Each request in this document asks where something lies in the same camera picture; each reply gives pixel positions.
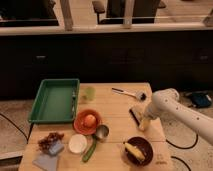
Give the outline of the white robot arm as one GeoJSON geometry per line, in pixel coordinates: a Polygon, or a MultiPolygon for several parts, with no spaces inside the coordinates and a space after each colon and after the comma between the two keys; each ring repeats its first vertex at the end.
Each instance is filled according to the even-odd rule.
{"type": "Polygon", "coordinates": [[[163,111],[174,116],[213,146],[213,118],[182,105],[176,89],[155,91],[142,113],[142,120],[155,120],[163,111]]]}

